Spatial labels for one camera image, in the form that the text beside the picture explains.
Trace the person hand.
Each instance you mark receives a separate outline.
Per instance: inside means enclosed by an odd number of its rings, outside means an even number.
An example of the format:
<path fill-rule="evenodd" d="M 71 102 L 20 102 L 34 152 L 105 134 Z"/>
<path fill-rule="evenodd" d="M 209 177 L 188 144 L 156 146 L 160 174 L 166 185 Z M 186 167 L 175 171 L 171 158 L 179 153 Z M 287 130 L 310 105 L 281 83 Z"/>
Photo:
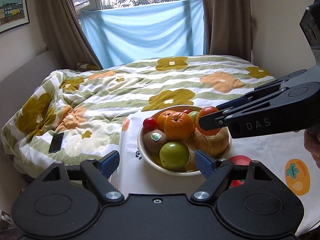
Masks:
<path fill-rule="evenodd" d="M 318 168 L 320 168 L 320 137 L 312 136 L 307 130 L 304 131 L 304 147 L 311 154 Z"/>

